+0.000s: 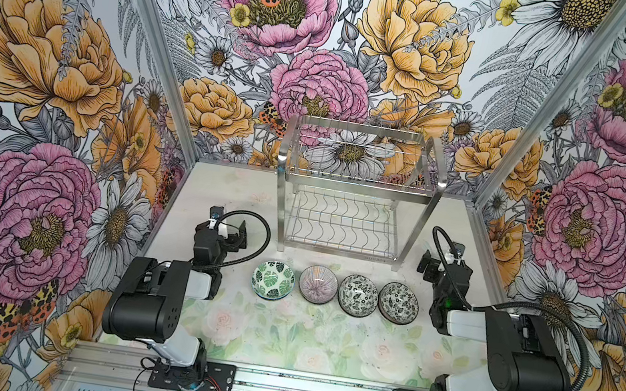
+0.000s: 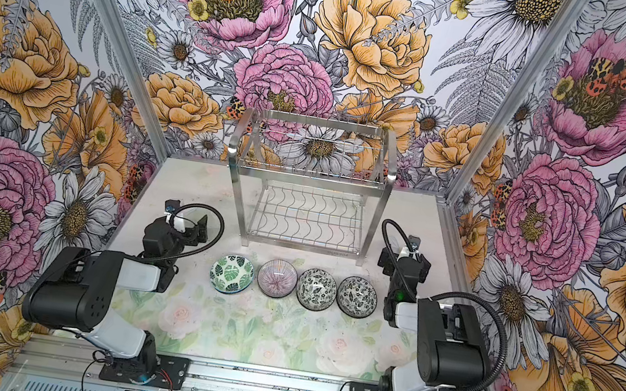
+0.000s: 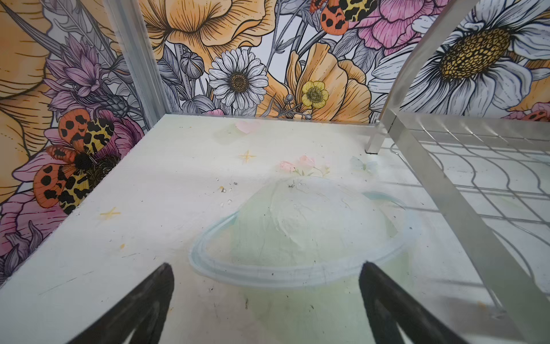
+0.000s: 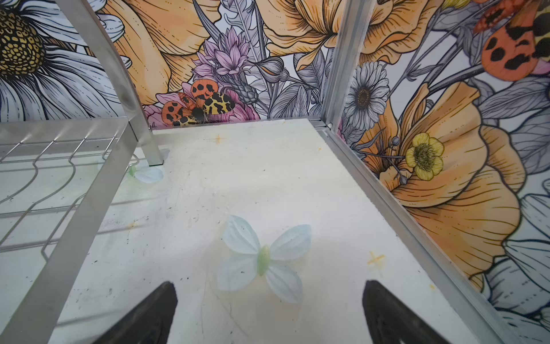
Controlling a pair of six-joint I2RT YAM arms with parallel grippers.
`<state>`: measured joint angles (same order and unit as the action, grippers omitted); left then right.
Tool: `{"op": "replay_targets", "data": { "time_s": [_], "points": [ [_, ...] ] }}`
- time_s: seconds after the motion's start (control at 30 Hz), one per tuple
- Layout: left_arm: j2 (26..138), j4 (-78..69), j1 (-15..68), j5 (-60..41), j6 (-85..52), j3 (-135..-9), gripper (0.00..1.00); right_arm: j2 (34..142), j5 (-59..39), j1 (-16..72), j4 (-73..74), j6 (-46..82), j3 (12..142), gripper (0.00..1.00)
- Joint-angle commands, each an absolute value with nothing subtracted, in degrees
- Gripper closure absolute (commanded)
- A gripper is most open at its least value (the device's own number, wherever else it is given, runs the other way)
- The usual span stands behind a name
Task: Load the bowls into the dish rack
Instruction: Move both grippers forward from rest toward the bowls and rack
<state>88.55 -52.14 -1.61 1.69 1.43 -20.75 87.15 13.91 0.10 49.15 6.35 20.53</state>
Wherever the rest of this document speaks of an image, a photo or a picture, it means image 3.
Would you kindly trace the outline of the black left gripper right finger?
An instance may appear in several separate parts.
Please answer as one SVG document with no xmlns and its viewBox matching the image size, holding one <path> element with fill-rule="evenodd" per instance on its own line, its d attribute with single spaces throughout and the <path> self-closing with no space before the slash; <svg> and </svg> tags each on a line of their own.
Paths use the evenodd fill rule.
<svg viewBox="0 0 550 344">
<path fill-rule="evenodd" d="M 365 311 L 376 343 L 465 343 L 376 264 L 365 262 L 359 277 Z"/>
</svg>

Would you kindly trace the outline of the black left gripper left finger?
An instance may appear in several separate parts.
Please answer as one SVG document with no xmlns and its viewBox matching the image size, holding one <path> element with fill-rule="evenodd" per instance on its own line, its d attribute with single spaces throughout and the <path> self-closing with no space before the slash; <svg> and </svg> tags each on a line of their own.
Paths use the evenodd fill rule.
<svg viewBox="0 0 550 344">
<path fill-rule="evenodd" d="M 158 343 L 175 280 L 164 263 L 71 343 Z"/>
</svg>

